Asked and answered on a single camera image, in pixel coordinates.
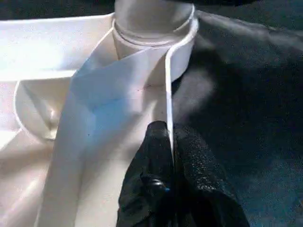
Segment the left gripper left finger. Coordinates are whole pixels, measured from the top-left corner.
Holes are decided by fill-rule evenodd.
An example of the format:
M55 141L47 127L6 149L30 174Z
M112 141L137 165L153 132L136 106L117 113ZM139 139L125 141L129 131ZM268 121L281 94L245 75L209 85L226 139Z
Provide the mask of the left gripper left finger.
M118 199L116 226L171 227L175 215L174 168L167 124L147 126Z

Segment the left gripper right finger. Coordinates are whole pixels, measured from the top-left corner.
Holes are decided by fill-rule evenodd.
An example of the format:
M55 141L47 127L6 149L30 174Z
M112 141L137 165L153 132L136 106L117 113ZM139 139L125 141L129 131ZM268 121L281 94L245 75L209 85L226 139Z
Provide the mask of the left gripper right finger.
M193 128L174 126L177 224L180 227L248 227L224 168Z

